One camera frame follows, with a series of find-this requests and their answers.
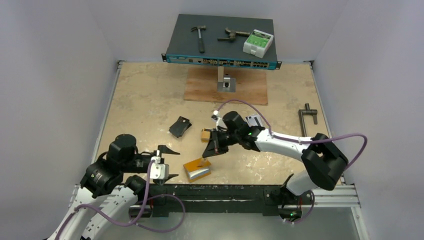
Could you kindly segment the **gold credit card stack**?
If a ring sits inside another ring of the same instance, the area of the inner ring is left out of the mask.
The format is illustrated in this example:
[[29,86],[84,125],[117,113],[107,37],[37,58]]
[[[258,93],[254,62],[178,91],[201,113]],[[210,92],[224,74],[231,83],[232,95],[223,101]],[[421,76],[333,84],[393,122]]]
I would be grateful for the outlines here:
[[202,143],[207,143],[211,139],[211,129],[203,128],[201,130],[200,140]]

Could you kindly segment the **white credit card stack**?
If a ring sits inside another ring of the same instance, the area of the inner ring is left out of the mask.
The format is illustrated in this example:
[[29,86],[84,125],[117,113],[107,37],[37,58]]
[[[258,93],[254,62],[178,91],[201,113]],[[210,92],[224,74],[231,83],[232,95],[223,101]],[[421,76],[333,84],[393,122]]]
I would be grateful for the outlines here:
[[252,126],[263,127],[264,126],[264,124],[262,122],[262,118],[259,114],[252,114],[252,115],[246,116],[245,120],[250,127],[252,127]]

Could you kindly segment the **black credit card stack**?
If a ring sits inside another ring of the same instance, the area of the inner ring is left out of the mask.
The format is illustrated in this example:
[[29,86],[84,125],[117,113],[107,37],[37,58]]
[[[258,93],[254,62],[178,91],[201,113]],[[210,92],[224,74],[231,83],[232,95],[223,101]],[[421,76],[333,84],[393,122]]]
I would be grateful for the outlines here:
[[175,123],[169,127],[169,132],[176,138],[182,137],[187,129],[192,126],[188,118],[179,116]]

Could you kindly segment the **orange leather card holder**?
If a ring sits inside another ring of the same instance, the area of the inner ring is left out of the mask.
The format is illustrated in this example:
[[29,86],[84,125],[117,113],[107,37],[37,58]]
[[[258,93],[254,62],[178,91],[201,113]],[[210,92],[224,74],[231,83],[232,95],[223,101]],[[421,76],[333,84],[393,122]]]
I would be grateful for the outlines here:
[[207,158],[198,158],[183,165],[189,183],[211,174],[211,163]]

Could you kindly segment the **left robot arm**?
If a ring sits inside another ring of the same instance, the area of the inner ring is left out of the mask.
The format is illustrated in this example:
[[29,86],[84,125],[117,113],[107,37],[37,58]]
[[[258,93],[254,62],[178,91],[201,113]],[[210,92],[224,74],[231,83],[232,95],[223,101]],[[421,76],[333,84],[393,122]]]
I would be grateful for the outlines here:
[[140,152],[131,134],[118,135],[90,164],[64,219],[51,234],[51,240],[94,240],[109,225],[136,226],[153,213],[155,187],[175,177],[169,173],[164,154],[176,155],[166,145]]

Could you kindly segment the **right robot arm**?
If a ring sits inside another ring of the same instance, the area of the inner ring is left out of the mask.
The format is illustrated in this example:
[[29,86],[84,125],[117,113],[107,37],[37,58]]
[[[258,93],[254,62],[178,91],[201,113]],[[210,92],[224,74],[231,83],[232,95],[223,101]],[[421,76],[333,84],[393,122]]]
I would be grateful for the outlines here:
[[280,191],[288,204],[315,188],[332,191],[348,165],[346,156],[325,134],[301,137],[275,133],[260,125],[249,125],[236,111],[224,116],[215,111],[212,119],[216,127],[210,132],[203,158],[223,155],[238,144],[246,150],[275,153],[303,163],[305,169],[290,176]]

